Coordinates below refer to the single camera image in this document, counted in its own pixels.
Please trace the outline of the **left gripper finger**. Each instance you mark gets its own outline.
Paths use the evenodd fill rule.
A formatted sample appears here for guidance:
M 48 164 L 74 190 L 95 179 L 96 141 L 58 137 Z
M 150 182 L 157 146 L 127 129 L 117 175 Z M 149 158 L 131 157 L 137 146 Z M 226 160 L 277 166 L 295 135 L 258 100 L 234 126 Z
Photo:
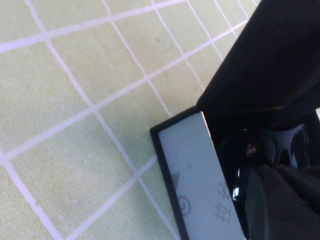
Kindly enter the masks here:
M 264 167 L 272 240 L 320 238 L 320 167 Z

